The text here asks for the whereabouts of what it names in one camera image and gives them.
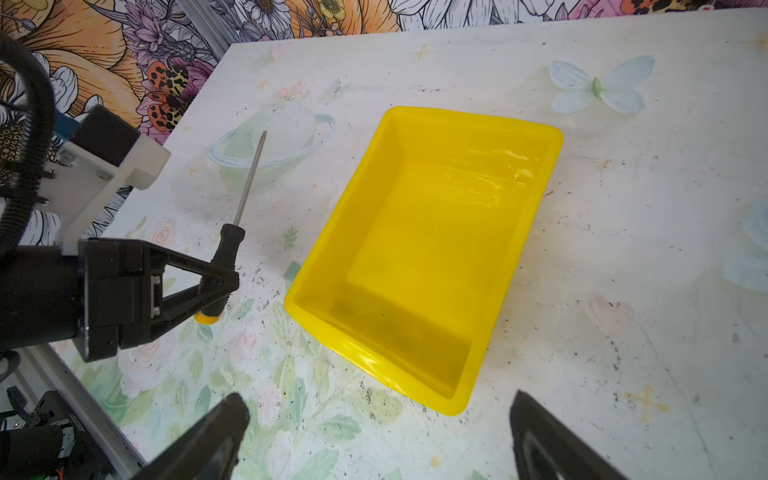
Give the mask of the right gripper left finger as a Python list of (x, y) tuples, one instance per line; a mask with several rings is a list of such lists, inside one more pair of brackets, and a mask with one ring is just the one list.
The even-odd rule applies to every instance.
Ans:
[(231, 479), (250, 413), (231, 393), (133, 479)]

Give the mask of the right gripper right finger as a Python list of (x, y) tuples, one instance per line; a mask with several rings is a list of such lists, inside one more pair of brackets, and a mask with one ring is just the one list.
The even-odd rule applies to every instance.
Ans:
[(519, 479), (626, 479), (528, 393), (509, 414)]

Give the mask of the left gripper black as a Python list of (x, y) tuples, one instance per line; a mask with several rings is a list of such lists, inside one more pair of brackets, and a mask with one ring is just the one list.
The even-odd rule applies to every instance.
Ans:
[[(221, 310), (239, 287), (238, 247), (199, 260), (140, 240), (86, 240), (69, 256), (57, 247), (19, 247), (1, 262), (1, 347), (61, 340), (96, 361), (158, 340), (197, 313)], [(199, 276), (165, 296), (167, 266)]]

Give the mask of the black yellow handled screwdriver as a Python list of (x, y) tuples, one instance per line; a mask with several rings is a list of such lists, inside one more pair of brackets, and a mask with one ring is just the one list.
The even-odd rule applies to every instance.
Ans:
[[(219, 244), (211, 260), (211, 264), (213, 266), (221, 267), (226, 270), (235, 269), (237, 254), (240, 245), (245, 238), (245, 230), (241, 227), (240, 223), (252, 188), (252, 184), (255, 179), (255, 174), (262, 157), (267, 134), (267, 131), (263, 131), (259, 137), (259, 141), (248, 175), (246, 177), (245, 185), (243, 187), (234, 220), (231, 223), (225, 223), (221, 228)], [(231, 293), (232, 290), (230, 290), (226, 296), (222, 296), (211, 305), (198, 311), (194, 315), (195, 321), (203, 325), (215, 324), (223, 314)]]

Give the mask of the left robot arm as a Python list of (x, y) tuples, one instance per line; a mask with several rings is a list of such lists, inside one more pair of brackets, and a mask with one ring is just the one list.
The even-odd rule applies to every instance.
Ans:
[[(84, 240), (72, 256), (55, 247), (1, 252), (1, 355), (72, 341), (86, 361), (160, 339), (195, 314), (211, 317), (237, 290), (243, 234), (226, 226), (205, 262), (140, 240)], [(34, 418), (1, 435), (1, 475), (100, 479), (104, 455), (73, 416), (44, 398)]]

